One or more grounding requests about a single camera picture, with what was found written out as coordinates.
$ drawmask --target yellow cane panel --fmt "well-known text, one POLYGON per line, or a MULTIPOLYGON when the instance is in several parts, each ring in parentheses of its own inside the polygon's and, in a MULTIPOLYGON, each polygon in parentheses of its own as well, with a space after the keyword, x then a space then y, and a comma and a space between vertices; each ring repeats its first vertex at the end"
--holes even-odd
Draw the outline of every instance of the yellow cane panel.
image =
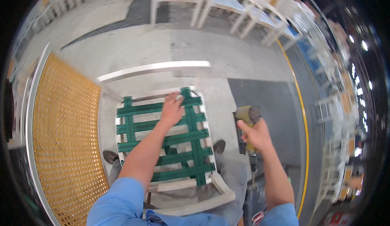
POLYGON ((64 226, 85 225, 109 188, 97 142, 100 91, 49 54, 34 106, 34 155, 45 196, 64 226))

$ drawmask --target hand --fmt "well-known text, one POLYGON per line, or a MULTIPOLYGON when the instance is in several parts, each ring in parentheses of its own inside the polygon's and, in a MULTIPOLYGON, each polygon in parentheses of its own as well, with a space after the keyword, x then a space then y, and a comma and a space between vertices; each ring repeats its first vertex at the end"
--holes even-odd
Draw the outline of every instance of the hand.
POLYGON ((179 92, 169 93, 165 97, 163 110, 161 111, 160 122, 171 128, 176 125, 183 117, 184 106, 181 106, 183 97, 177 99, 179 92))
POLYGON ((270 132, 263 118, 260 118, 253 127, 248 126, 242 120, 237 121, 237 126, 244 132, 241 139, 250 142, 258 151, 262 152, 272 146, 270 132))

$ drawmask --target brown shoe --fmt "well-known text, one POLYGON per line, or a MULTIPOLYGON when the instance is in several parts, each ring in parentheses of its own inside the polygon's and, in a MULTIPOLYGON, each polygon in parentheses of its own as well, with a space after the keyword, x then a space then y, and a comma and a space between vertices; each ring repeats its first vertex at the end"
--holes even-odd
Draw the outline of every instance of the brown shoe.
POLYGON ((219 140, 213 146, 214 153, 222 154, 225 151, 226 141, 219 140))
POLYGON ((111 151, 103 151, 103 158, 106 162, 114 164, 115 160, 119 159, 119 156, 111 151))

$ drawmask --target cane webbing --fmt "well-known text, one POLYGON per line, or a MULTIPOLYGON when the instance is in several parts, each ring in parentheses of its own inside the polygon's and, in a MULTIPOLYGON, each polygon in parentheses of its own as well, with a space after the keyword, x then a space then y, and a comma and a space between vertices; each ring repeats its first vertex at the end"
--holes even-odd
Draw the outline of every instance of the cane webbing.
POLYGON ((43 191, 61 225, 85 225, 109 188, 97 142, 100 91, 49 54, 34 106, 33 146, 43 191))
MULTIPOLYGON (((156 166, 170 165, 175 163, 181 163, 183 169, 174 171, 155 172, 153 174, 152 181, 163 181, 178 179, 183 177, 190 177, 197 179, 197 185, 203 185, 206 183, 205 173, 214 170, 213 164, 204 164, 204 158, 212 155, 211 148, 202 148, 200 145, 200 139, 209 136, 207 129, 198 130, 197 122, 205 121, 205 115, 203 113, 196 114, 193 111, 193 106, 201 105, 202 100, 200 97, 191 97, 188 88, 182 88, 182 95, 184 97, 182 105, 185 107, 186 116, 176 124, 188 125, 189 132, 174 136, 166 136, 163 140, 163 149, 165 156, 161 156, 157 161, 156 166), (181 144, 185 142, 191 142, 192 151, 179 153, 176 148, 170 146, 181 144), (194 161, 194 167, 188 166, 188 161, 194 161)), ((135 140, 135 132, 152 130, 157 124, 157 121, 145 121, 133 123, 133 115, 140 115, 146 113, 160 112, 162 110, 163 103, 153 103, 139 106, 131 106, 131 97, 124 98, 124 107, 117 110, 117 117, 124 117, 125 124, 117 125, 117 134, 126 134, 128 141, 118 143, 119 152, 130 152, 137 146, 140 141, 135 140)))

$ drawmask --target blue shirt sleeve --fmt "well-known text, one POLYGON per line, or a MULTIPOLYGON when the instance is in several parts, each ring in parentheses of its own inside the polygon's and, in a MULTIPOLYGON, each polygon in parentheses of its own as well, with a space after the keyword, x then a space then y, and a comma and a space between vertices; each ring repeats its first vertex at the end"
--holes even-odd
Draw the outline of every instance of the blue shirt sleeve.
POLYGON ((227 226, 223 217, 199 213, 186 217, 158 214, 153 210, 144 211, 144 189, 135 179, 120 178, 92 206, 87 217, 87 226, 131 225, 131 226, 227 226))
POLYGON ((294 205, 291 203, 282 204, 267 212, 261 220, 260 226, 271 225, 299 226, 294 205))
POLYGON ((92 206, 87 226, 95 225, 148 225, 142 219, 144 189, 138 181, 119 178, 92 206))

